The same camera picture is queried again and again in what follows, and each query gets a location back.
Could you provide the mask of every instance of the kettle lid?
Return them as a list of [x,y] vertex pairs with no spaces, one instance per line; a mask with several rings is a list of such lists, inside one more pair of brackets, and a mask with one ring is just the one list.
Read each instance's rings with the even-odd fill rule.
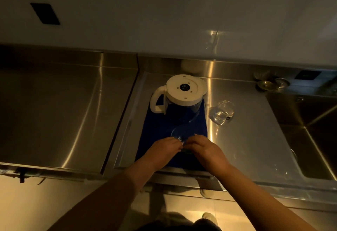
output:
[[200,102],[207,92],[206,82],[191,75],[175,75],[166,83],[166,97],[181,106],[192,106]]

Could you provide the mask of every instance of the blue mat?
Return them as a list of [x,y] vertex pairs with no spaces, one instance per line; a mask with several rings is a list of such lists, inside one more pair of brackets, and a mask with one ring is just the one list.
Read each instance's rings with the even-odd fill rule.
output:
[[[159,97],[157,105],[163,105],[163,95]],[[192,126],[195,134],[207,137],[204,100],[201,103],[199,115],[189,125]],[[175,127],[177,127],[177,125],[168,120],[164,114],[153,113],[150,110],[149,105],[135,160],[141,158],[155,141],[170,137],[171,132],[175,129]],[[166,166],[178,167],[187,170],[205,171],[193,154],[185,152],[177,153]]]

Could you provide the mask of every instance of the stainless steel sink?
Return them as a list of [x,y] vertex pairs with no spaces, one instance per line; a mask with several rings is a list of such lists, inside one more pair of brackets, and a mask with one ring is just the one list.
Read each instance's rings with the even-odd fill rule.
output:
[[337,180],[337,98],[268,93],[302,173]]

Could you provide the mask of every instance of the kettle handle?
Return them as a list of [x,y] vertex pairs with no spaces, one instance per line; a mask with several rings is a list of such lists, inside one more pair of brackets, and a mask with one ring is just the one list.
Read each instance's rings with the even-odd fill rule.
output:
[[[162,86],[156,89],[156,91],[154,91],[151,99],[150,99],[150,109],[153,113],[163,113],[166,114],[166,110],[165,110],[165,93],[166,93],[167,89],[166,86]],[[164,105],[156,105],[158,98],[164,95]]]

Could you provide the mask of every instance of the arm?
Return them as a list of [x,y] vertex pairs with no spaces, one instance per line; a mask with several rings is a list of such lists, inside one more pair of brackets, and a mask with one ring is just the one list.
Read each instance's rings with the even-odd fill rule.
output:
[[173,137],[156,141],[143,157],[76,204],[49,231],[117,230],[137,193],[181,148]]
[[221,182],[256,230],[316,230],[230,165],[222,150],[206,137],[190,137],[185,148],[192,150],[205,169]]

